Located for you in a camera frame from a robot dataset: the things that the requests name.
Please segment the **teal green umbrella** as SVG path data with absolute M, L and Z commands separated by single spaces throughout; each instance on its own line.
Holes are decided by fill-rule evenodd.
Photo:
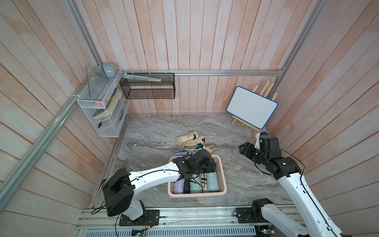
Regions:
M 201 177 L 198 174 L 192 175 L 190 179 L 190 193 L 191 194 L 200 194 L 203 193 L 203 186 L 201 182 Z

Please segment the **cream umbrella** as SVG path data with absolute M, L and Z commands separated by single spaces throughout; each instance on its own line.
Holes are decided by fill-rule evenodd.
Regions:
M 198 149 L 201 149 L 206 142 L 206 138 L 204 136 L 197 137 L 194 140 L 189 140 L 185 142 L 182 147 L 187 152 L 192 152 Z
M 195 140 L 197 137 L 199 137 L 199 134 L 196 131 L 193 131 L 189 134 L 179 136 L 176 140 L 176 143 L 177 145 L 182 146 L 184 143 Z

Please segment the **beige striped umbrella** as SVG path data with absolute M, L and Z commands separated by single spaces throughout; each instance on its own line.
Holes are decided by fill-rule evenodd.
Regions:
M 204 148 L 205 148 L 205 150 L 207 152 L 209 152 L 210 154 L 212 154 L 213 153 L 213 150 L 212 150 L 213 147 L 214 147 L 214 144 L 209 145 L 209 146 L 205 146 Z

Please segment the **lilac umbrella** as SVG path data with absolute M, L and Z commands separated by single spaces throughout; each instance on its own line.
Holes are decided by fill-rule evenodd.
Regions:
M 173 194 L 183 194 L 184 193 L 185 180 L 181 179 L 173 182 Z

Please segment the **black umbrella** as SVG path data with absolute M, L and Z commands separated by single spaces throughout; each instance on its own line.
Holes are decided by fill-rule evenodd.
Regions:
M 190 179 L 184 179 L 183 194 L 190 194 Z

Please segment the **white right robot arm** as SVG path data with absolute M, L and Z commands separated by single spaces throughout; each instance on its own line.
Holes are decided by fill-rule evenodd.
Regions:
M 279 140 L 266 132 L 258 134 L 257 142 L 245 142 L 239 152 L 256 166 L 264 165 L 265 174 L 272 175 L 286 190 L 301 215 L 302 226 L 283 213 L 268 198 L 257 199 L 250 208 L 237 208 L 239 223 L 268 222 L 291 237 L 343 237 L 342 230 L 331 220 L 310 190 L 304 171 L 295 157 L 283 157 Z

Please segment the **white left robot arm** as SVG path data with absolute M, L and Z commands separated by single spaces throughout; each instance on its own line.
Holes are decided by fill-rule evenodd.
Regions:
M 213 173 L 216 162 L 207 150 L 200 150 L 193 156 L 176 157 L 166 165 L 156 168 L 128 172 L 117 170 L 103 186 L 104 207 L 109 217 L 120 214 L 135 221 L 145 215 L 145 208 L 135 196 L 149 188 L 177 182 L 193 175 Z

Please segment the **light blue umbrella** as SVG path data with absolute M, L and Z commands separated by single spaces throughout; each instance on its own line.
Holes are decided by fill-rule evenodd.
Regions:
M 191 151 L 191 152 L 178 152 L 178 153 L 173 153 L 173 157 L 182 157 L 182 156 L 193 156 L 196 153 L 196 151 Z

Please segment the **mint green umbrella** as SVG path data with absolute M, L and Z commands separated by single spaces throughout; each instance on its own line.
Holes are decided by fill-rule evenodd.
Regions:
M 220 184 L 219 184 L 217 172 L 206 173 L 206 184 L 207 184 L 208 191 L 210 192 L 220 191 Z

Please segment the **pink plastic storage box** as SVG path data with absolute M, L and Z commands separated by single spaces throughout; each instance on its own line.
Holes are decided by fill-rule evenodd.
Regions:
M 217 155 L 211 155 L 212 158 L 215 160 L 216 165 L 216 172 L 218 175 L 218 180 L 219 180 L 219 186 L 220 186 L 220 191 L 219 192 L 209 192 L 209 193 L 199 193 L 199 194 L 174 194 L 173 193 L 173 183 L 168 183 L 167 184 L 167 193 L 170 197 L 172 198 L 197 198 L 197 197 L 216 197 L 216 196 L 223 196 L 227 192 L 227 184 L 226 184 L 226 179 L 224 175 L 224 170 L 223 170 L 223 165 L 221 158 Z

